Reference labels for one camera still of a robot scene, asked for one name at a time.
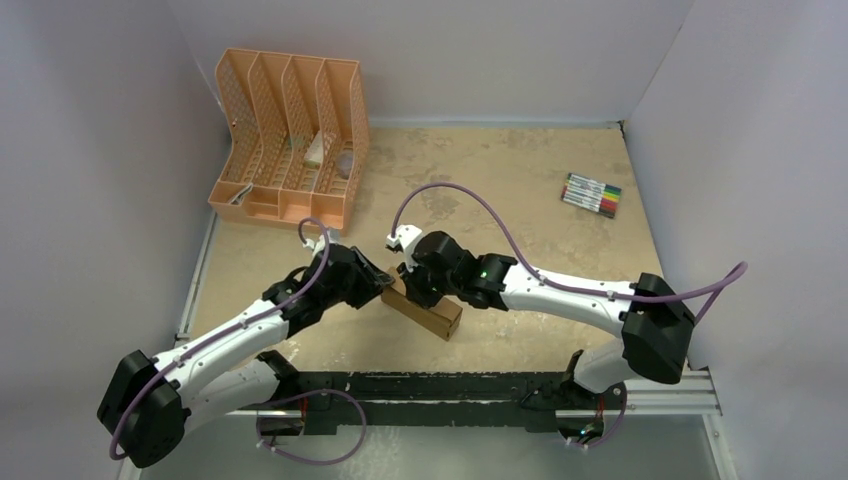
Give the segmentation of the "brown cardboard box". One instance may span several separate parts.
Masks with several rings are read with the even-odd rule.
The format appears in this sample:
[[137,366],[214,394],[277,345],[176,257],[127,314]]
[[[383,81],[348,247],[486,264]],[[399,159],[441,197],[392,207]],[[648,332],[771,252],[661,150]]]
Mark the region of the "brown cardboard box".
[[460,325],[463,307],[449,298],[442,298],[434,307],[421,307],[406,298],[407,289],[397,268],[389,267],[387,273],[393,283],[383,290],[382,302],[442,340],[451,340]]

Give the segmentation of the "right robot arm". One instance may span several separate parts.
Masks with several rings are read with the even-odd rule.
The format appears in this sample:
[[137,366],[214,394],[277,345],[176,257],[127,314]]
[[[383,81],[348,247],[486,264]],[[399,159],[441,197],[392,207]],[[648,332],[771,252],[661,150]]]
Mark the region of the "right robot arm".
[[404,256],[397,270],[408,300],[433,307],[453,296],[479,310],[529,311],[580,322],[612,335],[575,353],[561,381],[564,399],[584,407],[628,379],[680,382],[694,314],[660,276],[595,281],[526,267],[495,253],[475,256],[443,231],[399,227],[386,247]]

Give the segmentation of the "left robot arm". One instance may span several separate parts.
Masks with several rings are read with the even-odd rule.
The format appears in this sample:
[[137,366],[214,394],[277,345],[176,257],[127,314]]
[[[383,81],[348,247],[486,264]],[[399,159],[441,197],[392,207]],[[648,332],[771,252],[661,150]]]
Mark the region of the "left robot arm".
[[209,418],[266,402],[289,407],[298,382],[282,356],[266,348],[317,324],[336,305],[363,307],[393,282],[358,248],[318,244],[309,265],[269,286],[231,320],[152,356],[125,355],[96,412],[110,434],[110,458],[149,467]]

